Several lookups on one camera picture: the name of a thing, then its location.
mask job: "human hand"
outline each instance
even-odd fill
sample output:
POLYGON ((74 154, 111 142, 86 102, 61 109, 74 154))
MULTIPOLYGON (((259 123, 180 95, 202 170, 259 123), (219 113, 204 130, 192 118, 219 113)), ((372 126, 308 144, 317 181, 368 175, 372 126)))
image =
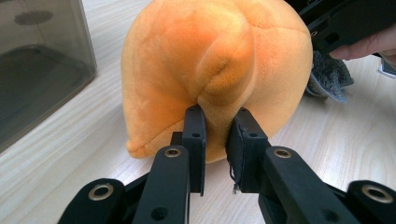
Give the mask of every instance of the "human hand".
POLYGON ((334 59, 358 59, 379 53, 385 61, 396 69, 396 23, 388 29, 370 35, 353 45, 341 46, 330 53, 334 59))

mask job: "metal screw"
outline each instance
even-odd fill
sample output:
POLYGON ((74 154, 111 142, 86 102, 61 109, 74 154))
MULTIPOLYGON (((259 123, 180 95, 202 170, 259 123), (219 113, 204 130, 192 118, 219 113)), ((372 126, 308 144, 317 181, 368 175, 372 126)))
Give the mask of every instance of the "metal screw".
POLYGON ((169 148, 165 150, 164 154, 166 157, 174 158, 181 155, 181 150, 177 148, 169 148))
POLYGON ((100 184, 96 185, 93 189, 91 189, 90 193, 88 194, 88 197, 90 197, 91 200, 93 201, 102 201, 106 198, 108 198, 114 191, 114 188, 112 185, 109 183, 105 184, 100 184))
POLYGON ((290 158, 291 153, 286 149, 276 149, 274 150, 274 154, 280 158, 290 158))
POLYGON ((363 193, 367 197, 379 203, 393 203, 392 196, 383 189, 378 188, 376 186, 364 185, 363 187, 361 187, 361 191, 363 191, 363 193))

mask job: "transparent box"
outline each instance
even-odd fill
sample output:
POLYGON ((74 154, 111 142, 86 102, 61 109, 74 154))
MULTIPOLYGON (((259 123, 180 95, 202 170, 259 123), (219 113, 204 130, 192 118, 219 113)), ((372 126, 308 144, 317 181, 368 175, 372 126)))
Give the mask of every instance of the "transparent box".
POLYGON ((96 71, 80 0, 0 0, 0 152, 96 71))

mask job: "gray cloth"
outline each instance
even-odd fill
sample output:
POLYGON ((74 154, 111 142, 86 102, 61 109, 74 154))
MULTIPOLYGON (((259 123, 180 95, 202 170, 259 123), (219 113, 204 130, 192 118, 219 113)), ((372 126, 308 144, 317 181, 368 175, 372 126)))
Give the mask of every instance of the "gray cloth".
POLYGON ((305 91, 317 97, 330 97, 346 103, 343 88, 353 84, 346 65, 329 55, 314 51, 314 62, 305 91))

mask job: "plush fabric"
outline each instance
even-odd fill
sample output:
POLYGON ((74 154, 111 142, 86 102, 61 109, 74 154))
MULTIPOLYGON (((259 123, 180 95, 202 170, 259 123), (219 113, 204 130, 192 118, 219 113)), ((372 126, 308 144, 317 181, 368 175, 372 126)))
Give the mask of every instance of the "plush fabric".
POLYGON ((314 64, 305 91, 321 98, 330 97, 338 103, 346 103, 346 86, 353 84, 347 66, 341 60, 335 60, 328 54, 314 51, 314 64))
POLYGON ((153 1, 135 19, 121 59, 131 156, 168 146, 196 104, 205 112, 208 162, 225 158, 241 106, 272 136, 301 100, 312 54, 306 26, 283 0, 153 1))

